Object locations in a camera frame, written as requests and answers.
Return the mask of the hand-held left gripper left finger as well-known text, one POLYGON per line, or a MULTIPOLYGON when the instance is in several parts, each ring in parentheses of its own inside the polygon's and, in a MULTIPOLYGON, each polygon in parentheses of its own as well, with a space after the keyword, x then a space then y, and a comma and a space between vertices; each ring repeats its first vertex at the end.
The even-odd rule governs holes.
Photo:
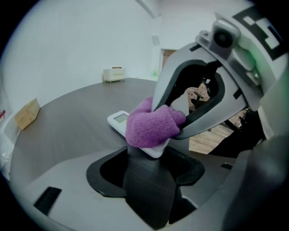
POLYGON ((102 164, 126 157, 127 147, 106 149, 56 164, 21 190, 30 203, 49 187, 60 189, 48 218, 76 231, 150 231, 126 202, 126 190, 106 181, 102 164))

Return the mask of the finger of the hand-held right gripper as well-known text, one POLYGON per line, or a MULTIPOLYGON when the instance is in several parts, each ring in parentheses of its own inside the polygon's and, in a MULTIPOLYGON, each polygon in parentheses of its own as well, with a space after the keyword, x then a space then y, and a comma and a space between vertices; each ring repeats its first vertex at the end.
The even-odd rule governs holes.
POLYGON ((170 106, 187 88, 198 87, 219 62, 201 45, 190 43, 175 51, 166 61, 158 78, 152 110, 170 106))

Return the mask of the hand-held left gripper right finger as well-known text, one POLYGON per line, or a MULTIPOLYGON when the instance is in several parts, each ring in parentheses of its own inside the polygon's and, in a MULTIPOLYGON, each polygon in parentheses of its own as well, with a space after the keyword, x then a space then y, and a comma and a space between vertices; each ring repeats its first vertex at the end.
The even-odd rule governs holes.
POLYGON ((170 225, 221 226, 230 204, 221 194, 230 173, 222 164, 234 162, 232 158, 166 148, 166 164, 177 185, 170 225))

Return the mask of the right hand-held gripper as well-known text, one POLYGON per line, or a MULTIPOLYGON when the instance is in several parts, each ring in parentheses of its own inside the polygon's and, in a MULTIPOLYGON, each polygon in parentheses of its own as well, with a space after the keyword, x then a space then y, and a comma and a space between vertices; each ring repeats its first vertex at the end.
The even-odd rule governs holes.
POLYGON ((215 16, 196 42, 223 67, 206 86, 209 100, 186 117, 176 139, 213 128, 247 106, 259 113, 267 139, 287 134, 289 53, 281 36, 256 5, 226 6, 215 16))

